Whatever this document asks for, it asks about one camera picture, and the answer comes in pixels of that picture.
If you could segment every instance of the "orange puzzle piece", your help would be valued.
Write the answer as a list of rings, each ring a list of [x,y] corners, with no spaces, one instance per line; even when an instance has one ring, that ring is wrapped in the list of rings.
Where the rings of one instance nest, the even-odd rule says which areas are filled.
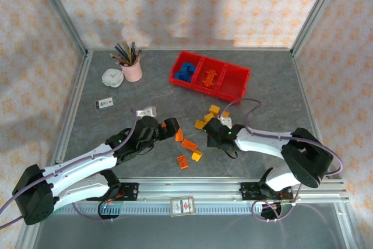
[[[180,169],[185,169],[185,168],[189,167],[187,159],[184,155],[182,155],[180,157],[177,157],[177,161],[179,162]]]
[[[192,141],[189,141],[187,139],[184,139],[182,142],[181,142],[181,146],[183,146],[184,148],[187,148],[188,150],[190,151],[196,151],[196,149],[198,148],[198,145],[196,143],[193,143]]]
[[[217,75],[216,71],[214,69],[210,69],[206,71],[207,76],[204,81],[202,81],[206,87],[211,87],[214,83],[212,82],[214,80],[214,77]]]
[[[182,141],[183,138],[184,138],[184,136],[182,134],[182,130],[181,130],[181,128],[179,128],[179,130],[175,134],[175,141]]]

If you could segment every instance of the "small alarm clock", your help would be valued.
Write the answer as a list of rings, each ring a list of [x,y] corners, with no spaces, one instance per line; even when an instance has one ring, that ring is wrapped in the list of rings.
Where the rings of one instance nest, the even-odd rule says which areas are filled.
[[[122,71],[113,68],[106,70],[103,75],[103,83],[109,87],[119,87],[123,79]]]

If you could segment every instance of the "pencil cup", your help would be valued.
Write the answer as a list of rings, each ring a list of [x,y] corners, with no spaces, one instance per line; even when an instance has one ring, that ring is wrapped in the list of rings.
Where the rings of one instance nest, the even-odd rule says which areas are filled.
[[[124,77],[129,82],[136,82],[141,79],[142,77],[142,70],[140,65],[140,60],[131,66],[122,66],[122,72],[124,74]]]

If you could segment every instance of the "red compartment box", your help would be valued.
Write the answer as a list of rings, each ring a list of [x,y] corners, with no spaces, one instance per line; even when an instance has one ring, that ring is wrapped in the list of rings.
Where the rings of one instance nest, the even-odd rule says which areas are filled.
[[[174,78],[174,74],[180,71],[181,66],[186,62],[196,66],[191,83]],[[209,71],[215,71],[216,75],[210,75],[210,83],[207,83],[209,86],[206,86]],[[249,77],[250,69],[248,68],[192,52],[181,51],[171,68],[169,82],[220,99],[233,101],[244,96]]]

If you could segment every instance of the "patterned wall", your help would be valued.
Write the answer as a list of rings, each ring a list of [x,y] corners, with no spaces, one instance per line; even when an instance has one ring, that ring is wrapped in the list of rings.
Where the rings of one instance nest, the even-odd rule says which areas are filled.
[[[23,170],[51,158],[81,56],[48,0],[0,0],[0,205]],[[0,224],[20,216],[13,203]],[[0,231],[14,248],[23,222]]]
[[[297,58],[325,144],[342,156],[373,248],[373,0],[332,0]]]
[[[291,47],[315,0],[62,0],[87,48]]]

